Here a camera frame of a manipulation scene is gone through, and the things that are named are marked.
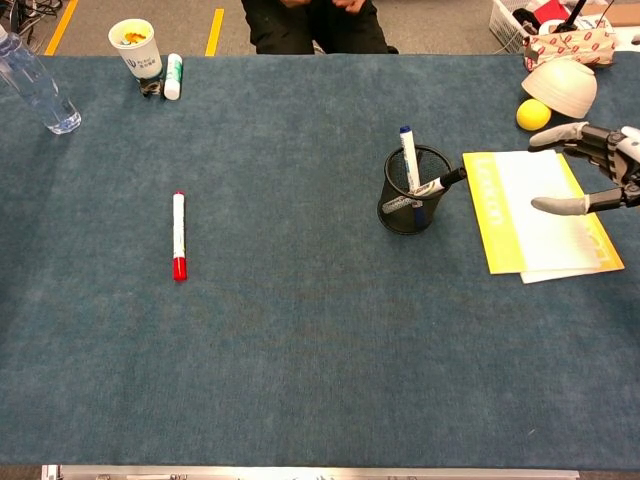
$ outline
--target paper cup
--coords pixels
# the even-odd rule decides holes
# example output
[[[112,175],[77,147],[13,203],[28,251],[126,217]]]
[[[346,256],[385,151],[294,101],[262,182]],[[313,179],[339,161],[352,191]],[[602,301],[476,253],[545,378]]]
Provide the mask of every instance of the paper cup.
[[[123,44],[128,33],[142,35],[145,38],[138,43]],[[153,27],[146,20],[130,18],[116,23],[109,30],[109,41],[135,77],[153,78],[162,72],[162,60]]]

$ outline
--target white bowl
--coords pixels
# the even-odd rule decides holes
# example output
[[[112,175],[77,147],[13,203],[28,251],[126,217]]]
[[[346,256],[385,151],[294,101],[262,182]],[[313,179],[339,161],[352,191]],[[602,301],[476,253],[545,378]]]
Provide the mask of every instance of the white bowl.
[[[570,58],[556,58],[531,72],[522,88],[556,112],[584,118],[596,98],[598,84],[589,67]]]

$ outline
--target black mesh pen holder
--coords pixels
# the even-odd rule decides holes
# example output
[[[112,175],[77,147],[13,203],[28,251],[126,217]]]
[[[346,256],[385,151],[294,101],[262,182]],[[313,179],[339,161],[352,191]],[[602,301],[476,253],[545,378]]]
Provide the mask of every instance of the black mesh pen holder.
[[[435,148],[425,145],[416,145],[415,148],[421,185],[451,171],[451,162]],[[382,224],[392,232],[402,235],[420,233],[431,225],[438,202],[449,190],[449,187],[426,200],[411,195],[402,148],[387,157],[384,164],[384,176],[384,186],[378,201],[378,218]],[[399,197],[406,199],[405,202],[402,202],[406,205],[394,209],[393,203],[402,200]]]

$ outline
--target water bottle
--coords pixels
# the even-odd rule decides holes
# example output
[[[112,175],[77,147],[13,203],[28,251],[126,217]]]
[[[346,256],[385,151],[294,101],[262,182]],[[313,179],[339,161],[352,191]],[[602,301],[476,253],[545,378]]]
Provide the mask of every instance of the water bottle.
[[[58,92],[51,74],[38,57],[22,44],[20,36],[0,25],[0,76],[15,87],[53,133],[67,133],[80,125],[80,113]]]

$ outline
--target tissue box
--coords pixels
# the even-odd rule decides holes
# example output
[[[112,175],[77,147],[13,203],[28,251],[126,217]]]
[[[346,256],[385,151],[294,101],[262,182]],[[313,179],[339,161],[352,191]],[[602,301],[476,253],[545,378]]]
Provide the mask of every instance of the tissue box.
[[[590,67],[606,67],[613,63],[616,48],[614,36],[603,28],[532,35],[524,44],[524,65],[530,72],[559,57],[573,58]]]

